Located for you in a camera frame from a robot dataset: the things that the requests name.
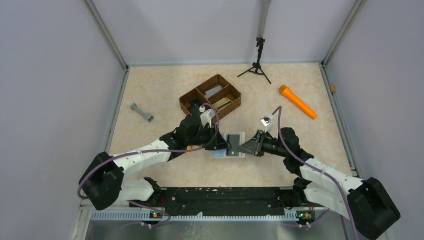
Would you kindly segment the dark credit card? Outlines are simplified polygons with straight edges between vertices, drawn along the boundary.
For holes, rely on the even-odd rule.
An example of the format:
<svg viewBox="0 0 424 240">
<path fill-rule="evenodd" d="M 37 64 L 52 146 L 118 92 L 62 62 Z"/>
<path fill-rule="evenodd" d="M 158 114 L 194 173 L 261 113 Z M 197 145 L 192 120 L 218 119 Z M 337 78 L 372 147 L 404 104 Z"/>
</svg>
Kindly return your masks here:
<svg viewBox="0 0 424 240">
<path fill-rule="evenodd" d="M 237 151 L 237 148 L 242 144 L 242 140 L 243 136 L 240 133 L 228 135 L 228 142 L 231 147 L 226 150 L 227 157 L 239 158 L 242 156 L 242 153 Z"/>
</svg>

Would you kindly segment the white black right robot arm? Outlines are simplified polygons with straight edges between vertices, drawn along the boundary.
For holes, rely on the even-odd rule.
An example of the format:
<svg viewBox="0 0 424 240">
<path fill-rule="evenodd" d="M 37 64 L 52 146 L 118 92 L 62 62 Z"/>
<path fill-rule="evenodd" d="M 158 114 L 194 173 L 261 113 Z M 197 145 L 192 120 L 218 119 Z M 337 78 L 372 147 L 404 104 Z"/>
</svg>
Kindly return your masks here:
<svg viewBox="0 0 424 240">
<path fill-rule="evenodd" d="M 376 240 L 401 219 L 401 213 L 383 184 L 376 178 L 361 179 L 322 163 L 300 146 L 292 128 L 284 127 L 278 137 L 258 130 L 237 151 L 262 157 L 282 157 L 287 170 L 296 175 L 293 200 L 299 206 L 321 205 L 345 217 L 369 240 Z"/>
</svg>

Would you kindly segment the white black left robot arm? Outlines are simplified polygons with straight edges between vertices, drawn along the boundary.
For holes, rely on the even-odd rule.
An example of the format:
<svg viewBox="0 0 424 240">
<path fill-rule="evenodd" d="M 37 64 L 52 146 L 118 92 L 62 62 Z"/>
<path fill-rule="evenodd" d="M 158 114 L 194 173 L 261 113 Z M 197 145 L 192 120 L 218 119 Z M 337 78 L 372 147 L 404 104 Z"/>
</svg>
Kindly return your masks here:
<svg viewBox="0 0 424 240">
<path fill-rule="evenodd" d="M 146 180 L 135 188 L 123 189 L 129 176 L 186 153 L 230 147 L 218 124 L 202 124 L 200 118 L 188 116 L 173 131 L 144 147 L 115 156 L 105 151 L 97 154 L 79 180 L 77 195 L 82 200 L 89 200 L 98 211 L 109 208 L 117 200 L 138 200 L 154 207 L 160 202 L 159 191 Z"/>
</svg>

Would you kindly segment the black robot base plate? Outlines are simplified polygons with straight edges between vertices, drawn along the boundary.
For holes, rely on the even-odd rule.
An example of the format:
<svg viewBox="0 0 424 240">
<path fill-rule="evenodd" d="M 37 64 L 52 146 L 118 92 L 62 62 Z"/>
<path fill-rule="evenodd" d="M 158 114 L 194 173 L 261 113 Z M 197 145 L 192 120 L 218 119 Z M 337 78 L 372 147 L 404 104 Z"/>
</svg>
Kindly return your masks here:
<svg viewBox="0 0 424 240">
<path fill-rule="evenodd" d="M 159 188 L 147 206 L 164 208 L 172 217 L 282 216 L 295 208 L 310 210 L 312 203 L 292 187 L 168 187 Z"/>
</svg>

